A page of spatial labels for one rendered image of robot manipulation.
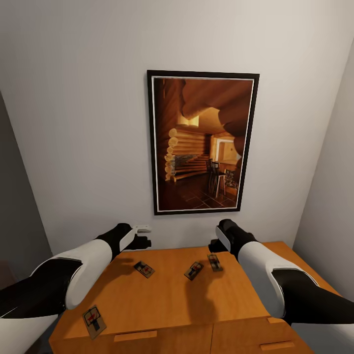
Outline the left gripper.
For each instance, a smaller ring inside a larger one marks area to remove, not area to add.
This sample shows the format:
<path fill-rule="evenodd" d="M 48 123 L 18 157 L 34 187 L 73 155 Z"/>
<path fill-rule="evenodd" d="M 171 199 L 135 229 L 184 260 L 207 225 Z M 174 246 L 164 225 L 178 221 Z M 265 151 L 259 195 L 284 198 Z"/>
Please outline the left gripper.
<path fill-rule="evenodd" d="M 126 247 L 126 249 L 136 250 L 136 249 L 145 249 L 151 247 L 151 240 L 148 240 L 147 236 L 136 236 L 137 240 L 132 247 Z"/>

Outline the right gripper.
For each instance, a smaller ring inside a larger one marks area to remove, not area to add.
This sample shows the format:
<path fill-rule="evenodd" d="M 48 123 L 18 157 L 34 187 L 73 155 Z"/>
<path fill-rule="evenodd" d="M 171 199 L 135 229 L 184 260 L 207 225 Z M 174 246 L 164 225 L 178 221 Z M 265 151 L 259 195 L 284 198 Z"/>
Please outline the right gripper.
<path fill-rule="evenodd" d="M 224 251 L 228 251 L 226 249 L 226 247 L 220 242 L 219 239 L 213 239 L 211 240 L 210 244 L 208 245 L 209 250 L 211 253 L 215 253 L 216 252 L 224 252 Z"/>

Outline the mousetrap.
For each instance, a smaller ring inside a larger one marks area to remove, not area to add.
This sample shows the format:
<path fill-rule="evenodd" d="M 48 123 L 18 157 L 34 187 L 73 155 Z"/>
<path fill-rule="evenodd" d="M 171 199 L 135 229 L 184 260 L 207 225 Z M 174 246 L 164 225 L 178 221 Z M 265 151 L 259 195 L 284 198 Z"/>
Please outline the mousetrap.
<path fill-rule="evenodd" d="M 198 275 L 198 273 L 204 268 L 204 265 L 196 261 L 184 274 L 190 280 L 194 280 L 194 278 Z"/>
<path fill-rule="evenodd" d="M 208 254 L 208 258 L 209 258 L 209 261 L 211 263 L 211 266 L 212 266 L 214 272 L 223 271 L 223 268 L 216 256 L 216 254 Z"/>
<path fill-rule="evenodd" d="M 92 340 L 107 328 L 96 304 L 84 312 L 83 317 Z"/>
<path fill-rule="evenodd" d="M 155 270 L 151 267 L 149 267 L 145 262 L 142 260 L 139 261 L 135 266 L 135 269 L 137 269 L 141 274 L 143 274 L 145 277 L 148 279 L 154 274 Z"/>

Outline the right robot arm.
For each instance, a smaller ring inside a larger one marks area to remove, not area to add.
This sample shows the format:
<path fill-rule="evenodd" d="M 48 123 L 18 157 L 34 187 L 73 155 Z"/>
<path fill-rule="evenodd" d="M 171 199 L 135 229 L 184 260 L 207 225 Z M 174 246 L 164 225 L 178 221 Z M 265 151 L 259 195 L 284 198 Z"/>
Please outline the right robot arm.
<path fill-rule="evenodd" d="M 320 288 L 229 219 L 216 226 L 216 235 L 210 252 L 233 254 L 266 311 L 284 319 L 315 354 L 354 354 L 354 302 Z"/>

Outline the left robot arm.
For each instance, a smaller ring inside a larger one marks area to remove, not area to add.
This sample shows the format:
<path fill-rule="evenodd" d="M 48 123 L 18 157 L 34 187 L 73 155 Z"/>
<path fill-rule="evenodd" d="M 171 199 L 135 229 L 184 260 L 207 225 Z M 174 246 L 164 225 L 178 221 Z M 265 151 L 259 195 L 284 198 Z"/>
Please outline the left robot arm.
<path fill-rule="evenodd" d="M 38 265 L 28 278 L 0 290 L 0 354 L 24 354 L 65 310 L 75 309 L 123 250 L 151 247 L 149 225 L 112 230 Z"/>

